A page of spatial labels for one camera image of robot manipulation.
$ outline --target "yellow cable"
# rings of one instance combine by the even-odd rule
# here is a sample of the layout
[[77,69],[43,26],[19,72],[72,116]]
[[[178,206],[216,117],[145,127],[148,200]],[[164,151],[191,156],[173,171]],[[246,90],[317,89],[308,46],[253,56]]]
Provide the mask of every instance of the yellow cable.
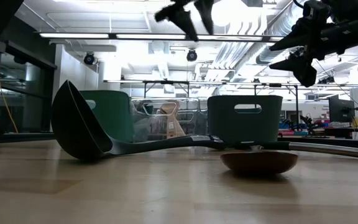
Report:
[[9,114],[9,117],[10,117],[10,119],[11,119],[11,121],[12,121],[12,124],[13,124],[13,126],[14,126],[14,128],[15,128],[16,133],[19,133],[19,131],[17,130],[17,127],[16,127],[16,123],[15,123],[15,121],[13,120],[13,117],[12,117],[12,115],[11,115],[11,111],[9,111],[9,107],[7,106],[7,103],[6,103],[6,100],[5,100],[5,96],[4,96],[4,92],[3,92],[3,90],[2,90],[1,81],[0,81],[0,89],[1,89],[2,98],[3,98],[4,102],[5,102],[5,107],[6,107],[6,109],[7,109],[7,113]]

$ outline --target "green storage bin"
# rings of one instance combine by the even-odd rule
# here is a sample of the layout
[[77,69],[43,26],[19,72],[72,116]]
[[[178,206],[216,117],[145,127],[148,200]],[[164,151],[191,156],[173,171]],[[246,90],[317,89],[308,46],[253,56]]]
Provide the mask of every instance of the green storage bin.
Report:
[[[231,144],[277,141],[282,101],[273,95],[212,96],[208,99],[209,133]],[[235,109],[237,105],[253,108]]]
[[85,100],[94,106],[92,112],[106,134],[114,139],[133,142],[134,125],[131,114],[131,100],[121,91],[90,90],[80,91]]

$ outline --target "wooden bowl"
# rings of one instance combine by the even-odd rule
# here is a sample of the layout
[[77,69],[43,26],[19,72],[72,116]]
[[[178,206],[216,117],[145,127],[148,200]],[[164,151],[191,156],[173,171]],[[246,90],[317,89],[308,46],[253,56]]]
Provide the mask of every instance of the wooden bowl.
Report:
[[243,175],[274,175],[292,169],[298,156],[286,152],[240,152],[221,155],[230,170]]

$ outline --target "security camera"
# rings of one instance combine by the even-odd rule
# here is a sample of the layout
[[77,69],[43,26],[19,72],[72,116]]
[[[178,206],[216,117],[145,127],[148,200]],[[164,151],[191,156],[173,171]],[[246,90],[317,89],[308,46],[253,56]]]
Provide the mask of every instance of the security camera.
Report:
[[84,58],[85,65],[94,65],[96,64],[97,59],[94,57],[94,52],[88,52],[86,53],[86,56]]
[[191,50],[189,50],[189,52],[187,53],[187,61],[188,61],[188,62],[194,62],[195,60],[197,60],[196,50],[191,49]]

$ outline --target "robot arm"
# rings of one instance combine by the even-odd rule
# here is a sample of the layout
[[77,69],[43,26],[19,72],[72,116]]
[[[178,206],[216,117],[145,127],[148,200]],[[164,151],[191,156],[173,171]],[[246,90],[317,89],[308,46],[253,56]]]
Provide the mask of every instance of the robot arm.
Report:
[[[327,23],[330,16],[333,24]],[[292,31],[270,49],[298,48],[287,60],[270,68],[291,71],[302,85],[309,87],[316,82],[317,71],[311,66],[315,58],[324,60],[328,54],[341,55],[355,46],[358,46],[358,0],[309,0]]]

